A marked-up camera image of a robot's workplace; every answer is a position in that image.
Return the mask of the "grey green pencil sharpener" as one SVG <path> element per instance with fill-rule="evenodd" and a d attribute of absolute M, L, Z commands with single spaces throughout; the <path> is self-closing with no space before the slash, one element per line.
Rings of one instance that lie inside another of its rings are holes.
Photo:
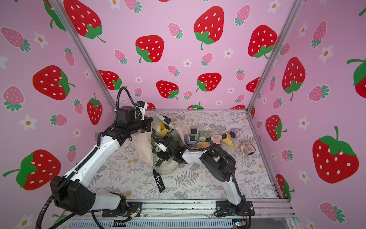
<path fill-rule="evenodd" d="M 211 131 L 200 131 L 199 132 L 199 136 L 198 136 L 198 141 L 199 142 L 207 142 L 207 143 L 211 143 L 211 139 L 212 139 L 212 133 Z"/>

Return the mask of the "blue grey pencil sharpener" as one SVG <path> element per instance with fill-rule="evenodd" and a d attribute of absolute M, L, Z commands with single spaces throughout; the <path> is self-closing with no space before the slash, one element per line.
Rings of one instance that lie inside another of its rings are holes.
<path fill-rule="evenodd" d="M 187 145 L 192 145 L 194 146 L 196 144 L 196 137 L 195 135 L 188 135 L 186 138 L 185 138 L 185 143 Z"/>

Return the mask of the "mint green pencil sharpener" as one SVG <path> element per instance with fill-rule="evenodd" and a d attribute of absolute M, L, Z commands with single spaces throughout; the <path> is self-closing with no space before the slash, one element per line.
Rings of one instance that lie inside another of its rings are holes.
<path fill-rule="evenodd" d="M 198 138 L 199 131 L 198 131 L 198 129 L 196 127 L 192 127 L 192 128 L 190 128 L 190 134 L 191 135 L 194 135 L 196 138 Z"/>

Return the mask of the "cream canvas tote bag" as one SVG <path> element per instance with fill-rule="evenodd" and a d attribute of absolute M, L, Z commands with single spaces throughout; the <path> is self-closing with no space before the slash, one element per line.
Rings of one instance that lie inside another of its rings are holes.
<path fill-rule="evenodd" d="M 183 147 L 184 133 L 177 119 L 163 115 L 152 116 L 150 132 L 140 131 L 132 142 L 139 158 L 153 167 L 153 177 L 160 193 L 165 190 L 162 175 L 172 173 L 179 165 L 175 159 Z"/>

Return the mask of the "purple pencil sharpener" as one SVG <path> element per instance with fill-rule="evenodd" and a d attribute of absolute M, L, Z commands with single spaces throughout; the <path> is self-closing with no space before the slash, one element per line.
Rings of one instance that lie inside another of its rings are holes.
<path fill-rule="evenodd" d="M 242 133 L 242 129 L 241 128 L 232 128 L 230 131 L 229 131 L 229 135 L 231 136 L 231 138 L 239 138 L 241 136 L 241 133 Z"/>

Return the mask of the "pink pencil sharpener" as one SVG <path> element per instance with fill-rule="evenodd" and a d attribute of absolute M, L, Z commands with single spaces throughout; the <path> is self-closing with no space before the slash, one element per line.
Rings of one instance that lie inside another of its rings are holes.
<path fill-rule="evenodd" d="M 222 136 L 221 135 L 212 135 L 212 143 L 221 145 L 223 143 Z"/>
<path fill-rule="evenodd" d="M 253 155 L 256 152 L 256 148 L 250 141 L 242 142 L 239 149 L 246 156 Z"/>

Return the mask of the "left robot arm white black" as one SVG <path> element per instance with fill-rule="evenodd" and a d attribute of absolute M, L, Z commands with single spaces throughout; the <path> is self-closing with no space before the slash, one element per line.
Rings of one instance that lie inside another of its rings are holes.
<path fill-rule="evenodd" d="M 152 117 L 122 124 L 114 122 L 112 126 L 101 132 L 98 135 L 97 144 L 79 164 L 64 176 L 56 176 L 52 179 L 50 182 L 52 194 L 44 204 L 35 227 L 37 229 L 42 227 L 43 218 L 52 202 L 57 207 L 71 212 L 71 215 L 55 224 L 54 229 L 76 215 L 94 214 L 101 210 L 110 210 L 117 216 L 128 213 L 130 207 L 124 195 L 93 193 L 89 190 L 90 182 L 110 155 L 127 139 L 131 139 L 132 134 L 139 130 L 150 132 L 152 122 Z"/>

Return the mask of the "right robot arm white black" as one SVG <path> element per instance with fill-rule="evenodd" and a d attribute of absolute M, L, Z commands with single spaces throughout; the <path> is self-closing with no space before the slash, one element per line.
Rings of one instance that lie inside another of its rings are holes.
<path fill-rule="evenodd" d="M 240 192 L 236 181 L 236 161 L 220 145 L 211 143 L 207 147 L 195 148 L 194 144 L 184 146 L 172 144 L 158 135 L 152 135 L 152 139 L 160 149 L 155 152 L 160 160 L 172 159 L 179 164 L 202 163 L 210 174 L 223 184 L 229 212 L 223 213 L 224 208 L 221 207 L 214 213 L 216 217 L 221 218 L 231 214 L 251 217 L 251 205 Z"/>

